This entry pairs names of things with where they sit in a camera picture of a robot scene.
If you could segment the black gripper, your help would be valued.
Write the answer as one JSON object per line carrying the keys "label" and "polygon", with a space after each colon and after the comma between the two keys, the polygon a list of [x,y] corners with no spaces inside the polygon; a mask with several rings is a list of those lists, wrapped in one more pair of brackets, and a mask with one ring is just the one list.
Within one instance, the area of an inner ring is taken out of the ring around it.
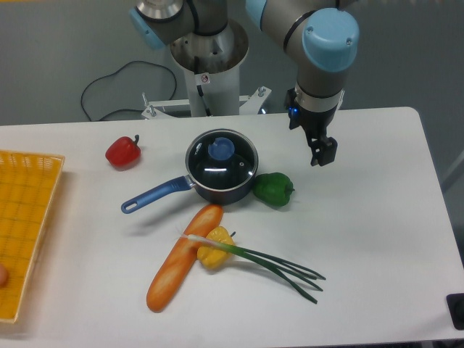
{"label": "black gripper", "polygon": [[312,152],[312,166],[319,165],[319,158],[320,166],[335,160],[338,143],[335,138],[327,137],[327,127],[333,120],[339,103],[340,93],[318,98],[299,88],[290,88],[286,92],[284,106],[289,116],[289,129],[300,127],[304,130]]}

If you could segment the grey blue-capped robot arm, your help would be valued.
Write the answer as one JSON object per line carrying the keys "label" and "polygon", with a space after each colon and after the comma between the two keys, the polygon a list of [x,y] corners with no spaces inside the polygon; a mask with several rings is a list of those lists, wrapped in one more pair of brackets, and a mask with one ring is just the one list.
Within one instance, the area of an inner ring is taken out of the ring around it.
{"label": "grey blue-capped robot arm", "polygon": [[[302,128],[312,165],[334,161],[327,127],[339,108],[357,54],[360,30],[345,1],[247,1],[258,29],[297,64],[284,106],[290,128]],[[135,29],[153,49],[168,47],[184,72],[194,117],[239,112],[239,66],[249,51],[246,31],[225,1],[138,1]]]}

